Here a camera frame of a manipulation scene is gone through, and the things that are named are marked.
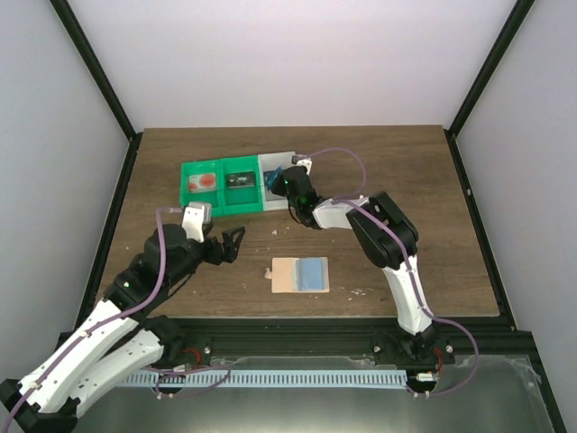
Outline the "pink leather card holder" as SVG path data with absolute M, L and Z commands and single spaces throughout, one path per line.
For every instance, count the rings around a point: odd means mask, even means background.
M 330 291 L 326 257 L 273 258 L 264 278 L 274 294 L 317 294 Z

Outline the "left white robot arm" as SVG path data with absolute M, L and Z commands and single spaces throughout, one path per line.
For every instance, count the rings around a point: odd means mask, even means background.
M 1 402 L 25 432 L 70 432 L 117 384 L 155 364 L 174 361 L 184 335 L 176 322 L 151 312 L 175 294 L 202 263 L 233 262 L 245 229 L 209 236 L 177 224 L 158 225 L 141 253 L 118 273 L 93 311 L 39 367 L 1 384 Z

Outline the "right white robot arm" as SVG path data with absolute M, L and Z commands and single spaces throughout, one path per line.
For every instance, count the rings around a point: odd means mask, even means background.
M 267 188 L 288 201 L 303 226 L 353 231 L 365 256 L 389 285 L 397 309 L 400 350 L 414 360 L 428 355 L 435 331 L 418 275 L 418 232 L 392 198 L 383 191 L 368 197 L 324 198 L 302 166 L 271 175 Z

